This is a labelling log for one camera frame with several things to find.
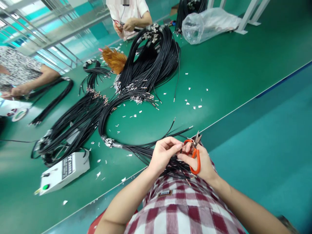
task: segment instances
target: orange scissors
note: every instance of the orange scissors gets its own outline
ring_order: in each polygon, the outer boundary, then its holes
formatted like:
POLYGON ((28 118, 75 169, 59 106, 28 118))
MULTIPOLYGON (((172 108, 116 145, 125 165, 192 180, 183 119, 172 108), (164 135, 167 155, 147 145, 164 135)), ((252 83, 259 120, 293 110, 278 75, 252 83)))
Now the orange scissors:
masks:
POLYGON ((192 158, 197 158, 197 170, 194 171, 193 168, 190 166, 189 168, 191 169, 191 172, 194 174, 194 175, 197 175, 200 171, 201 171, 201 158, 200 158, 200 155, 199 155, 199 150, 197 149, 197 145, 198 143, 200 142, 201 140, 201 137, 202 135, 199 135, 199 131, 197 132, 196 134, 196 138, 195 138, 195 141, 193 141, 192 139, 187 139, 184 144, 188 143, 188 142, 191 142, 191 148, 193 147, 194 148, 194 151, 193 151, 193 155, 192 155, 192 158))

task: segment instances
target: green workbench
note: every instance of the green workbench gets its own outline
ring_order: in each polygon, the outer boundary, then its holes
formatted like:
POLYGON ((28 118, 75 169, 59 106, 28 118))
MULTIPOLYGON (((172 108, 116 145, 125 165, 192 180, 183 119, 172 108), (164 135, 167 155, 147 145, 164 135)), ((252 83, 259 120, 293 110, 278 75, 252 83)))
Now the green workbench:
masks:
MULTIPOLYGON (((191 137, 310 62, 312 16, 308 0, 296 6, 287 2, 270 2, 261 17, 262 25, 248 25, 246 35, 224 33, 195 46, 175 36, 182 51, 175 102, 177 74, 156 90, 163 103, 159 110, 148 103, 136 105, 127 101, 126 106, 114 111, 107 123, 109 137, 126 144, 151 142, 167 132, 175 117, 173 129, 193 125, 185 134, 191 137), (292 15, 296 10, 300 14, 292 15)), ((130 46, 123 43, 121 50, 128 54, 130 46)), ((27 126, 63 90, 66 82, 50 90, 22 120, 9 121, 1 139, 41 138, 81 98, 78 89, 86 76, 82 66, 66 76, 74 80, 74 88, 44 122, 36 128, 27 126)), ((102 94, 112 93, 113 80, 114 76, 106 79, 97 90, 102 90, 102 94)), ((6 101, 0 114, 26 105, 30 104, 6 101)), ((46 167, 40 158, 30 159, 32 147, 30 143, 0 142, 1 233, 41 233, 145 167, 135 156, 127 157, 129 152, 107 148, 96 131, 85 144, 86 148, 92 148, 90 170, 66 187, 39 197, 33 193, 39 188, 40 175, 46 167)))

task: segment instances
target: patterned shirt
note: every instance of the patterned shirt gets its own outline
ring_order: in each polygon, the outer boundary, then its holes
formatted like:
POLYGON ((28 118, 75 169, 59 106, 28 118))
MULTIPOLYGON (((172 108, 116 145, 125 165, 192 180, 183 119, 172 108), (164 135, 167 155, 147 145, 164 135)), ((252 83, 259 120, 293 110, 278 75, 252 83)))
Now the patterned shirt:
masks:
POLYGON ((189 180, 163 176, 132 216, 125 234, 246 234, 213 189, 199 177, 189 180))
POLYGON ((10 92, 12 85, 27 83, 42 74, 42 63, 7 46, 0 46, 0 65, 10 73, 0 73, 0 92, 10 92))

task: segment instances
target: green button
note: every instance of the green button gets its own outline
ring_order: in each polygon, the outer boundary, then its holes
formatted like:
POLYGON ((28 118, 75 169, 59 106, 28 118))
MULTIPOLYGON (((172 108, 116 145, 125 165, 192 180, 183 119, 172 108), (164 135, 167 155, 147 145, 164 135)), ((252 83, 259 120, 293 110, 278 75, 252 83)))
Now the green button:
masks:
POLYGON ((43 190, 47 190, 49 187, 50 187, 50 185, 47 184, 47 185, 44 185, 42 189, 43 189, 43 190))

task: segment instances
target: red checkered shirt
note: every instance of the red checkered shirt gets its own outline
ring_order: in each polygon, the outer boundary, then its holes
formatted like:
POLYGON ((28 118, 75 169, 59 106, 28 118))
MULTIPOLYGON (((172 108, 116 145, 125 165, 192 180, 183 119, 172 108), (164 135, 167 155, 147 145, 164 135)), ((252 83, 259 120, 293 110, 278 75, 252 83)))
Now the red checkered shirt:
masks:
POLYGON ((158 178, 143 200, 143 209, 132 216, 124 233, 246 234, 204 180, 197 177, 189 182, 191 186, 183 179, 158 178))

